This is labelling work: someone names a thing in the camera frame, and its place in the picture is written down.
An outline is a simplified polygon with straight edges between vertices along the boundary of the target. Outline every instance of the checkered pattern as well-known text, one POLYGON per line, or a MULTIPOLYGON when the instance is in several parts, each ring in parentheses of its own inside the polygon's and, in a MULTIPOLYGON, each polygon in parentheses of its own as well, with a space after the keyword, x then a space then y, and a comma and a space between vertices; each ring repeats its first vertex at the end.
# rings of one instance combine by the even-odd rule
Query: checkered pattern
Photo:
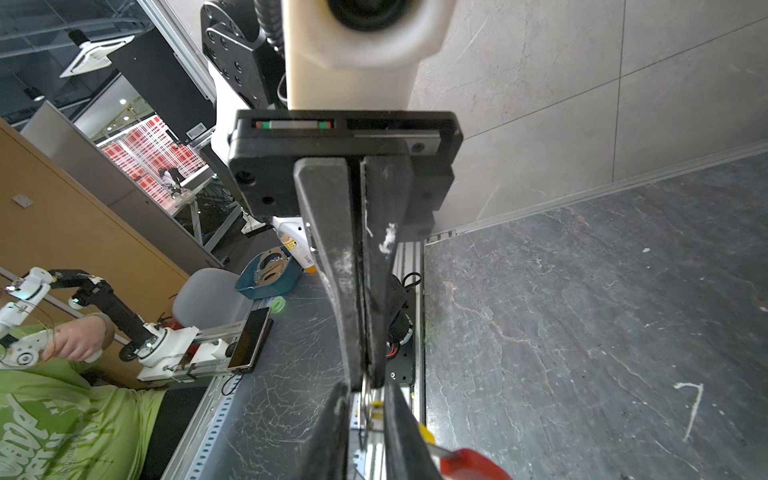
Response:
POLYGON ((205 165, 196 151, 176 145, 166 130, 165 123, 154 115, 101 148, 163 208, 169 207, 173 199, 161 185, 157 171, 161 167, 177 167, 182 175, 189 177, 205 165))

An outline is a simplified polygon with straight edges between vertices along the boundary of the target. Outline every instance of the black pants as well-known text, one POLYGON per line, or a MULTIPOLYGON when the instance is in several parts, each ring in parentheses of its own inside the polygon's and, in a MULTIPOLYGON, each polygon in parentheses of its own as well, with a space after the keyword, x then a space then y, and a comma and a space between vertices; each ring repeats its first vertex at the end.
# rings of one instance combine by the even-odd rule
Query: black pants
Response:
POLYGON ((193 387, 165 392, 139 480, 158 480, 163 476, 165 467, 170 462, 170 457, 174 454, 205 390, 206 387, 193 387))

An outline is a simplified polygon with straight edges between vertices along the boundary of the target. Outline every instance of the dark gray table surface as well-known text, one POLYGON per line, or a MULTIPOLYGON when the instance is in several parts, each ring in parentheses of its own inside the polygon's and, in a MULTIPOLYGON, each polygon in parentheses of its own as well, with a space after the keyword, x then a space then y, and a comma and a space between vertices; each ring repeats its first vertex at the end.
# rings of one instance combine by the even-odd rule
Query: dark gray table surface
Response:
POLYGON ((517 480, 768 478, 767 263, 765 154, 435 243, 428 427, 517 480))
POLYGON ((303 274, 255 370, 237 387, 210 454, 211 478, 290 478, 333 384, 343 377, 336 317, 316 274, 303 274))

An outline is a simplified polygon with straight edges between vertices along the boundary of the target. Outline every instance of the baseboard trim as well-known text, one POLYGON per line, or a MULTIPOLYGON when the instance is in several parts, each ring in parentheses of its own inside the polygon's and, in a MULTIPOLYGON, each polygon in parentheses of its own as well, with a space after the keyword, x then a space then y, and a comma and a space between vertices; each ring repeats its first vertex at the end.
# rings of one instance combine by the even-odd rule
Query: baseboard trim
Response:
POLYGON ((662 168, 660 170, 654 170, 652 172, 628 178, 626 180, 619 180, 617 182, 613 182, 612 184, 602 185, 600 187, 584 190, 576 194, 566 195, 565 197, 556 198, 542 204, 531 205, 530 207, 513 210, 507 214, 497 215, 485 220, 480 220, 479 222, 467 223, 466 225, 456 227, 453 230, 443 230, 430 236, 426 244, 431 245, 439 241, 447 240, 448 238, 451 238, 455 235, 461 235, 462 233, 468 233, 474 230, 480 230, 481 228, 492 227, 494 225, 499 225, 500 223, 505 223, 512 220, 519 220, 521 218, 530 217, 531 215, 540 214, 555 208, 566 207, 568 205, 576 204, 585 200, 591 200, 593 198, 602 197, 604 195, 615 194, 617 192, 629 190, 631 188, 652 184, 653 182, 657 182, 659 180, 678 177, 680 175, 688 174, 696 170, 703 170, 704 168, 714 167, 716 165, 740 160, 742 158, 752 157, 753 155, 763 154, 766 152, 768 152, 768 140, 755 142, 743 147, 732 148, 718 154, 707 155, 706 157, 697 158, 695 160, 683 162, 682 164, 673 165, 671 167, 662 168))

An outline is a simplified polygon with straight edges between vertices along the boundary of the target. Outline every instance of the green t-shirt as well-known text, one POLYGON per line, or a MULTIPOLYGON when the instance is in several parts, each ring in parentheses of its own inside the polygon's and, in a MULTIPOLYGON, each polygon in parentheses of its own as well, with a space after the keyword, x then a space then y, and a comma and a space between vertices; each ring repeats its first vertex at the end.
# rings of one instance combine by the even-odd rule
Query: green t-shirt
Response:
POLYGON ((164 392, 91 387, 79 365, 0 370, 0 478, 138 478, 164 392))

